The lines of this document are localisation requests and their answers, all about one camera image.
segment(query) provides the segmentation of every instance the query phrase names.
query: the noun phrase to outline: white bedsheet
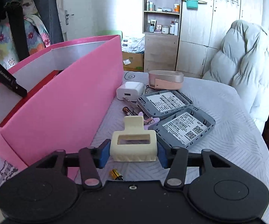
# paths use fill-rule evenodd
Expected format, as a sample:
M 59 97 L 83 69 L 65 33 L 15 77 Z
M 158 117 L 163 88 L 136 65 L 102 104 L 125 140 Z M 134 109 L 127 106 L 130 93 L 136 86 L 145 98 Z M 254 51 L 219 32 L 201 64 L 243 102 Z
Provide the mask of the white bedsheet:
M 125 73 L 123 81 L 148 83 L 147 73 Z M 225 84 L 185 77 L 181 92 L 187 95 L 195 106 L 216 120 L 213 131 L 192 147 L 190 152 L 200 153 L 202 149 L 211 149 L 260 179 L 269 189 L 269 151 L 236 90 Z M 124 106 L 123 101 L 117 98 L 113 100 L 94 137 L 92 146 L 99 146 L 106 138 L 111 139 L 114 131 L 124 129 L 123 117 L 125 115 L 122 111 Z M 110 157 L 105 168 L 98 170 L 103 183 L 111 179 L 109 171 L 113 168 L 117 168 L 126 180 L 131 181 L 159 179 L 163 183 L 168 173 L 167 169 L 161 167 L 158 160 L 155 162 L 114 162 Z M 189 167 L 185 182 L 190 183 L 198 176 L 198 168 Z M 76 182 L 80 183 L 80 174 Z M 262 220 L 269 224 L 269 206 Z

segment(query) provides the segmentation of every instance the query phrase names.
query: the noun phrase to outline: qr code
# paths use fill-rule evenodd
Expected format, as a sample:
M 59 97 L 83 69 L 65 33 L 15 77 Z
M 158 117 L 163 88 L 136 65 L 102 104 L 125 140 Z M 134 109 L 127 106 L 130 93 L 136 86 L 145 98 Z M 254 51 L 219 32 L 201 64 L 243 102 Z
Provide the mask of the qr code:
M 192 129 L 194 132 L 196 132 L 197 134 L 200 134 L 203 129 L 201 129 L 199 126 L 196 126 L 194 129 Z
M 190 140 L 192 140 L 192 139 L 194 139 L 194 138 L 196 137 L 196 135 L 195 135 L 192 131 L 186 133 L 185 135 L 186 135 Z

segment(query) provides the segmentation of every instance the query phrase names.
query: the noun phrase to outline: pink box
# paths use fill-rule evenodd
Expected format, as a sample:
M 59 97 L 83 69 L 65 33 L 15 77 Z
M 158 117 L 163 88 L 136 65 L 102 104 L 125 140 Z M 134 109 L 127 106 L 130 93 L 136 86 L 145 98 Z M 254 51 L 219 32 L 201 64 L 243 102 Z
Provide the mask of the pink box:
M 52 71 L 64 71 L 0 127 L 0 158 L 22 170 L 57 149 L 90 146 L 122 83 L 122 61 L 115 35 L 54 44 L 12 67 L 28 92 Z M 20 100 L 0 84 L 0 123 Z

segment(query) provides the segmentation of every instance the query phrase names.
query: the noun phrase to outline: white usb charger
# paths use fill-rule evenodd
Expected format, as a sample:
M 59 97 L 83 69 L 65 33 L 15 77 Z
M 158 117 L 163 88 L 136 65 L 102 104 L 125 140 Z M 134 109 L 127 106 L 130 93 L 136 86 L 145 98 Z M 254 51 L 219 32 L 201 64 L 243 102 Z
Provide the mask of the white usb charger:
M 117 98 L 123 100 L 127 98 L 129 101 L 136 101 L 143 94 L 144 84 L 141 82 L 126 82 L 117 88 Z

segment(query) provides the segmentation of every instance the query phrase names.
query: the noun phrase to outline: patterned fabric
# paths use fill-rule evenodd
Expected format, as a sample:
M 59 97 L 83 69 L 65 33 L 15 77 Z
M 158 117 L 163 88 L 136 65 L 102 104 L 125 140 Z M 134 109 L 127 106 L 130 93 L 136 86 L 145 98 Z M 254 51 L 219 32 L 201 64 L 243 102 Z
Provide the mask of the patterned fabric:
M 24 16 L 30 14 L 39 15 L 36 5 L 33 0 L 21 0 L 21 6 Z
M 36 15 L 26 15 L 24 30 L 30 55 L 50 46 L 48 32 L 42 21 Z M 0 23 L 0 64 L 10 69 L 19 62 L 15 49 L 10 24 L 7 19 Z

